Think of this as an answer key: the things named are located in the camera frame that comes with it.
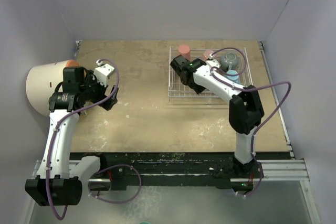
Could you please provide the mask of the salmon pink tumbler cup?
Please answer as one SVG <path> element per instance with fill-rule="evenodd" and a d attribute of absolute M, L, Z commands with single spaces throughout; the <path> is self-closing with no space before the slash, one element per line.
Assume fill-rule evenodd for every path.
<path fill-rule="evenodd" d="M 179 45 L 177 50 L 185 59 L 191 60 L 191 49 L 188 45 Z"/>

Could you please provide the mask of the pink faceted mug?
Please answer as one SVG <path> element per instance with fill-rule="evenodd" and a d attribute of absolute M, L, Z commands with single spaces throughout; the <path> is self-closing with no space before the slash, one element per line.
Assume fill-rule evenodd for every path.
<path fill-rule="evenodd" d="M 213 50 L 206 50 L 203 52 L 203 60 L 212 60 L 214 58 L 214 51 Z"/>

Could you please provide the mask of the grey glazed mug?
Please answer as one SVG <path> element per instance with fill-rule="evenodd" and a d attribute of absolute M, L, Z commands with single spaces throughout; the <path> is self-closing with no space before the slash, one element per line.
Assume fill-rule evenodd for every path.
<path fill-rule="evenodd" d="M 228 70 L 236 70 L 239 64 L 239 57 L 232 52 L 223 54 L 220 57 L 220 68 L 227 72 Z"/>

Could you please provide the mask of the light blue mug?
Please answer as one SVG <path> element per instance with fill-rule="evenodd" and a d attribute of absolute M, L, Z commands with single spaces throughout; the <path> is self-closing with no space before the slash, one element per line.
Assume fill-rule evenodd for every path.
<path fill-rule="evenodd" d="M 239 74 L 236 70 L 228 70 L 226 72 L 226 78 L 237 84 L 240 84 Z"/>

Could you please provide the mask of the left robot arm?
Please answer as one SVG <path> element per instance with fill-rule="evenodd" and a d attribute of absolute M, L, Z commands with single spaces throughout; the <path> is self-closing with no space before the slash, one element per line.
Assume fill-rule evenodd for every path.
<path fill-rule="evenodd" d="M 62 82 L 49 98 L 49 133 L 45 152 L 35 178 L 25 182 L 25 191 L 40 206 L 74 206 L 81 199 L 83 181 L 88 171 L 96 178 L 108 172 L 107 163 L 97 157 L 85 157 L 70 167 L 72 138 L 84 105 L 110 110 L 117 103 L 118 86 L 105 95 L 108 79 L 116 72 L 110 64 L 94 70 L 65 67 Z"/>

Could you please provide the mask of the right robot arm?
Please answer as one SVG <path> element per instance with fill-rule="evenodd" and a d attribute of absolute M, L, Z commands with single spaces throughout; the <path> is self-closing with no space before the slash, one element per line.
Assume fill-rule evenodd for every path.
<path fill-rule="evenodd" d="M 233 170 L 238 177 L 246 177 L 252 171 L 255 156 L 253 132 L 265 115 L 258 91 L 254 86 L 245 87 L 219 74 L 219 63 L 215 59 L 189 61 L 179 55 L 170 62 L 170 67 L 181 83 L 197 94 L 209 90 L 228 104 L 228 120 L 236 132 Z"/>

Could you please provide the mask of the cream cylindrical container orange lid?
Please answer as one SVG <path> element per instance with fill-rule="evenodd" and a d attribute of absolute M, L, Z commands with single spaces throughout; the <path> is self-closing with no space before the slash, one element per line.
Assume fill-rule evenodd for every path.
<path fill-rule="evenodd" d="M 32 67 L 26 79 L 26 95 L 31 106 L 41 115 L 49 117 L 50 96 L 62 81 L 65 67 L 77 67 L 75 60 L 66 60 Z"/>

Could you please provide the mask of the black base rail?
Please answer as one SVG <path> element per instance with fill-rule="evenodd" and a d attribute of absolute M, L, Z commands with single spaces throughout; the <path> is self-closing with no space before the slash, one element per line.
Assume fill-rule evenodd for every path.
<path fill-rule="evenodd" d="M 232 152 L 104 152 L 90 182 L 111 190 L 128 186 L 251 188 L 258 175 L 254 161 L 246 165 Z"/>

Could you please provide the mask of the aluminium frame rail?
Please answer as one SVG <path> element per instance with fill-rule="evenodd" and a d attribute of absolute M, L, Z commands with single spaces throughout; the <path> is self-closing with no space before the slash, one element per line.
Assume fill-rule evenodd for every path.
<path fill-rule="evenodd" d="M 72 138 L 70 167 L 85 157 L 97 157 L 104 152 L 232 152 L 236 149 L 236 132 L 228 120 L 229 107 L 221 98 L 168 97 L 169 52 L 176 42 L 127 41 L 112 43 L 111 56 L 80 55 L 79 67 L 94 70 L 97 60 L 116 68 L 108 79 L 105 95 L 117 85 L 118 103 L 106 111 L 101 106 L 84 105 Z M 278 100 L 269 83 L 264 57 L 257 42 L 207 43 L 192 42 L 191 49 L 233 49 L 244 60 L 238 48 L 246 47 L 251 77 L 258 91 L 265 115 L 253 132 L 255 156 L 253 161 L 258 175 L 250 186 L 232 187 L 230 193 L 241 197 L 256 195 L 265 182 L 307 182 L 309 175 L 302 159 L 296 159 L 291 150 Z M 88 171 L 83 181 L 82 195 L 99 198 L 100 191 L 111 190 L 108 184 L 92 183 L 89 177 L 98 169 Z M 136 187 L 132 198 L 148 187 Z"/>

